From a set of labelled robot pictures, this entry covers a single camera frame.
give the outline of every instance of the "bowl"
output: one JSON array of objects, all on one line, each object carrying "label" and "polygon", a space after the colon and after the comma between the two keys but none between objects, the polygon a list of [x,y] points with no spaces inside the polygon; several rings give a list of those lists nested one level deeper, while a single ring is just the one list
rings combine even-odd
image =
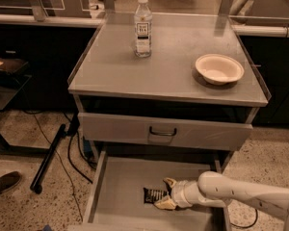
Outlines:
[{"label": "bowl", "polygon": [[244,69],[236,60],[219,54],[207,54],[199,57],[196,70],[213,85],[237,82],[244,74]]}]

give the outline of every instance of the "shoe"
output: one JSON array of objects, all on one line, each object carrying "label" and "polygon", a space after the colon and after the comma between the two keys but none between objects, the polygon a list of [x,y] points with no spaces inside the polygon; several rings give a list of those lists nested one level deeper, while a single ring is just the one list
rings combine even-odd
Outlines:
[{"label": "shoe", "polygon": [[7,173],[0,177],[0,193],[7,192],[15,187],[21,180],[21,174],[17,171]]}]

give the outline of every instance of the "clear water bottle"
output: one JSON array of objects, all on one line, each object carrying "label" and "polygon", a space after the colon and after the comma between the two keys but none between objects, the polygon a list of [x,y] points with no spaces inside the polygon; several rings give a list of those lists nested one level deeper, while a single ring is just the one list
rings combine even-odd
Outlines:
[{"label": "clear water bottle", "polygon": [[134,15],[135,21],[135,54],[145,58],[151,55],[152,12],[147,5],[148,0],[138,0],[139,6]]}]

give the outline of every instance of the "white robotic arm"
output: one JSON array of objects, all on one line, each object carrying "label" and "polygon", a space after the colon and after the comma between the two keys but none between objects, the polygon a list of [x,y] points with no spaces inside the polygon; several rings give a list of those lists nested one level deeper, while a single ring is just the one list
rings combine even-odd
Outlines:
[{"label": "white robotic arm", "polygon": [[289,189],[229,179],[217,172],[202,173],[198,181],[175,181],[165,178],[171,196],[154,203],[159,209],[174,210],[199,204],[226,207],[231,199],[285,221],[289,230]]}]

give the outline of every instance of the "drawer handle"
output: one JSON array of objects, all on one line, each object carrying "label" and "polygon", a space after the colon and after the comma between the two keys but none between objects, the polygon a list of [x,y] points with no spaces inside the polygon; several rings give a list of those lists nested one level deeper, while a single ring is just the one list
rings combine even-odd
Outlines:
[{"label": "drawer handle", "polygon": [[150,126],[149,132],[151,135],[173,137],[176,135],[176,128],[174,128],[172,133],[165,133],[165,132],[154,132],[153,128]]}]

